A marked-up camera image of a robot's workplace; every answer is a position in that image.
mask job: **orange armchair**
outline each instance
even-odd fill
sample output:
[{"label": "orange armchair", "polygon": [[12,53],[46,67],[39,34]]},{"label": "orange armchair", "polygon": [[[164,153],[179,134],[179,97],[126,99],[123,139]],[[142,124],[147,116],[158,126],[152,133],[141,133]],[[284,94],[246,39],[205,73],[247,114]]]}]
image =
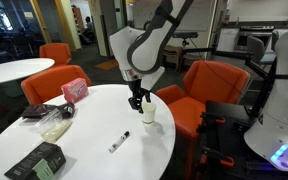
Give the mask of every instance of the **orange armchair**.
[{"label": "orange armchair", "polygon": [[81,67],[59,66],[32,75],[22,81],[22,89],[30,104],[42,104],[62,93],[61,86],[76,78],[84,78],[87,86],[92,82]]},{"label": "orange armchair", "polygon": [[235,66],[216,61],[196,61],[183,79],[184,90],[172,85],[157,91],[170,108],[177,133],[188,139],[185,179],[191,175],[194,150],[201,124],[200,115],[208,100],[238,103],[249,80],[249,74]]},{"label": "orange armchair", "polygon": [[53,59],[52,67],[66,65],[71,60],[71,51],[65,43],[49,43],[40,46],[40,58]]}]

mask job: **white table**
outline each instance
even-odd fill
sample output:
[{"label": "white table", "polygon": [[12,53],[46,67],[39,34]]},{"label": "white table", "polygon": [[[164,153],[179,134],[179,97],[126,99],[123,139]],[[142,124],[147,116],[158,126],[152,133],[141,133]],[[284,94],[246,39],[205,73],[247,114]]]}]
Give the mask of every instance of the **white table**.
[{"label": "white table", "polygon": [[[151,94],[157,106],[156,122],[144,127],[143,114],[128,103],[132,95],[128,86],[92,86],[89,92],[76,103],[73,123],[56,143],[67,162],[55,179],[159,179],[175,142],[174,119],[166,104]],[[59,96],[47,103],[64,102]],[[30,127],[32,123],[19,119],[0,135],[0,179],[5,179],[3,174],[42,142]],[[109,147],[126,131],[130,136],[111,154]]]},{"label": "white table", "polygon": [[21,79],[53,66],[54,60],[33,58],[0,64],[0,83]]}]

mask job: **cardboard box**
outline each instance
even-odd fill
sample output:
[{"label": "cardboard box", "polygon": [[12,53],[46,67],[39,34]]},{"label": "cardboard box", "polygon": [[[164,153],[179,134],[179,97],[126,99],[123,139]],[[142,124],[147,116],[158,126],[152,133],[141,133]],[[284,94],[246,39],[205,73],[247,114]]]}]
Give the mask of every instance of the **cardboard box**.
[{"label": "cardboard box", "polygon": [[12,180],[48,180],[65,162],[59,146],[43,142],[4,175]]},{"label": "cardboard box", "polygon": [[77,78],[64,84],[61,88],[67,102],[75,103],[88,95],[86,81],[83,78]]}]

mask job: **white robot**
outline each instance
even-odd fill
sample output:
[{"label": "white robot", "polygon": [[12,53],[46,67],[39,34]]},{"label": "white robot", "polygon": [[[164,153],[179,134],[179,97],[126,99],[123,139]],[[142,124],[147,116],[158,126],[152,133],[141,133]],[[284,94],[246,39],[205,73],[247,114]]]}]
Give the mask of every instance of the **white robot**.
[{"label": "white robot", "polygon": [[[276,43],[276,75],[288,75],[288,32]],[[258,121],[244,134],[247,145],[277,169],[288,171],[288,79],[276,79]]]},{"label": "white robot", "polygon": [[[193,0],[163,0],[148,29],[126,27],[110,37],[111,47],[124,80],[133,97],[133,109],[141,109],[142,98],[149,93],[164,72],[160,66],[163,48]],[[279,75],[288,75],[288,33],[277,42]],[[271,94],[258,121],[244,135],[248,146],[277,169],[288,171],[288,79],[275,80]]]},{"label": "white robot", "polygon": [[146,31],[126,27],[110,36],[110,43],[124,80],[133,97],[133,109],[142,113],[145,96],[150,102],[150,91],[164,73],[161,59],[166,43],[171,38],[193,0],[163,0]]}]

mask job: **marker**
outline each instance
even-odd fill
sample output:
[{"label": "marker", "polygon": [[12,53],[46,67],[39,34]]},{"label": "marker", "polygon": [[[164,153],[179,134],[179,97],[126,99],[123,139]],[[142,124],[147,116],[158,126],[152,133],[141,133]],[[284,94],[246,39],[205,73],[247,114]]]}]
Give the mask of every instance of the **marker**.
[{"label": "marker", "polygon": [[126,131],[110,148],[109,151],[113,153],[125,140],[130,136],[130,132]]}]

